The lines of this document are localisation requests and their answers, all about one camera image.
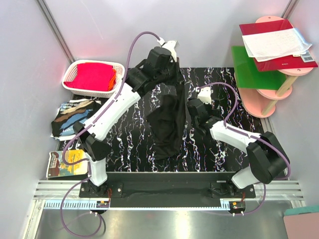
white laundry basket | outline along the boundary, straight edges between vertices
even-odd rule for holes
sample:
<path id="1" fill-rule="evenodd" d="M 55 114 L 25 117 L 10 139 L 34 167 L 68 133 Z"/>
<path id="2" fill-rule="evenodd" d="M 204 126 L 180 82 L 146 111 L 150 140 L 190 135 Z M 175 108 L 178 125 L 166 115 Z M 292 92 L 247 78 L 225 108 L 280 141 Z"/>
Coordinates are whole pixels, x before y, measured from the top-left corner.
<path id="1" fill-rule="evenodd" d="M 64 82 L 72 82 L 75 79 L 75 77 L 78 74 L 78 64 L 82 64 L 82 63 L 104 63 L 107 65 L 113 66 L 113 69 L 116 70 L 116 79 L 115 79 L 115 84 L 113 89 L 110 91 L 90 91 L 90 90 L 82 90 L 82 89 L 67 87 L 64 84 Z M 67 69 L 67 71 L 65 72 L 63 76 L 62 85 L 64 88 L 70 90 L 72 93 L 76 95 L 110 98 L 112 94 L 115 92 L 116 88 L 120 87 L 124 73 L 125 73 L 125 68 L 120 63 L 107 62 L 107 61 L 79 60 L 79 61 L 73 62 L 69 66 L 69 68 Z"/>

metal floor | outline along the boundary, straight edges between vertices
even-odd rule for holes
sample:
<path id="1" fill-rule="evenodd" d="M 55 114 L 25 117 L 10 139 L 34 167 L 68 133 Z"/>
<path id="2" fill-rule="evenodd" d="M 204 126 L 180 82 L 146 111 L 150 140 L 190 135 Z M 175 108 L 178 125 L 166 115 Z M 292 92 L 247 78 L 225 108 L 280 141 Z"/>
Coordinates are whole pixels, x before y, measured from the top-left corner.
<path id="1" fill-rule="evenodd" d="M 247 202 L 247 210 L 257 207 Z M 248 216 L 217 216 L 207 212 L 188 211 L 108 211 L 102 216 L 106 232 L 100 239 L 287 239 L 283 214 L 291 208 L 289 201 L 268 201 L 260 211 Z M 65 210 L 65 222 L 72 221 L 85 211 Z M 74 221 L 70 230 L 88 235 L 97 228 L 98 219 L 86 215 Z M 62 224 L 58 210 L 44 210 L 37 239 L 73 239 Z"/>

white robotic arm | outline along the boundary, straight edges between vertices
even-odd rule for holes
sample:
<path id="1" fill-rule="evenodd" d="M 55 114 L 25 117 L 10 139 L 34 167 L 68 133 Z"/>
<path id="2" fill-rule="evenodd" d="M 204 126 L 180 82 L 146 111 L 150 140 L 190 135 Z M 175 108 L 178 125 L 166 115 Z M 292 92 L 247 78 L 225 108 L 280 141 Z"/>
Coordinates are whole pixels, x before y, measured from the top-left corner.
<path id="1" fill-rule="evenodd" d="M 88 128 L 79 137 L 79 140 L 90 160 L 90 181 L 97 187 L 107 180 L 105 164 L 109 145 L 103 140 L 111 127 L 132 105 L 147 92 L 153 90 L 157 84 L 165 83 L 176 86 L 183 83 L 175 51 L 176 41 L 165 42 L 161 38 L 158 42 L 161 47 L 152 49 L 147 59 L 128 72 L 121 92 L 115 92 L 84 124 L 77 122 L 74 125 L 76 133 Z"/>
<path id="2" fill-rule="evenodd" d="M 214 140 L 225 142 L 248 155 L 250 165 L 238 171 L 231 179 L 236 188 L 243 189 L 258 182 L 270 183 L 287 165 L 273 149 L 257 139 L 267 141 L 287 159 L 275 135 L 270 132 L 264 134 L 249 132 L 214 117 L 216 110 L 212 108 L 210 95 L 210 88 L 205 87 L 198 92 L 197 99 L 188 101 L 192 126 L 202 135 L 209 135 Z"/>

white wall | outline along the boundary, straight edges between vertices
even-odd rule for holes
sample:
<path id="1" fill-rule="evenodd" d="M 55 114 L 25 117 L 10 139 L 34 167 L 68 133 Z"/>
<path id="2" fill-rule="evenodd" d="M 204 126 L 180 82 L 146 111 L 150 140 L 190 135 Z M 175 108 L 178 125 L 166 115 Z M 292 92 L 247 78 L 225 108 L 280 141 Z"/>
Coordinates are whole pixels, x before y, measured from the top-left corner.
<path id="1" fill-rule="evenodd" d="M 67 60 L 34 0 L 0 5 L 0 238 L 19 238 L 37 182 L 55 150 L 50 122 L 70 99 Z"/>
<path id="2" fill-rule="evenodd" d="M 124 64 L 132 40 L 153 31 L 180 43 L 182 67 L 233 66 L 230 46 L 243 45 L 239 24 L 280 16 L 289 0 L 46 0 L 76 59 Z M 131 66 L 156 44 L 144 36 Z"/>
<path id="3" fill-rule="evenodd" d="M 319 63 L 319 2 L 301 0 L 290 21 L 307 41 Z M 319 69 L 299 77 L 292 94 L 276 104 L 270 117 L 275 133 L 291 161 L 292 179 L 298 180 L 307 205 L 319 204 Z"/>

paper document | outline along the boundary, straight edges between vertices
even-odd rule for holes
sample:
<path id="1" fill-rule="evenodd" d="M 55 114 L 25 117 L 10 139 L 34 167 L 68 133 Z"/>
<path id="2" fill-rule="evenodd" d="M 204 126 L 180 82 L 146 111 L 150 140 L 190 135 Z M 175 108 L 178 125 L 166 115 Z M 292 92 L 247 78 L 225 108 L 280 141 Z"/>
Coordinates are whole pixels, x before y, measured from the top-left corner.
<path id="1" fill-rule="evenodd" d="M 312 45 L 306 42 L 296 28 L 244 35 L 243 40 L 248 56 L 256 58 L 258 62 L 301 55 Z"/>

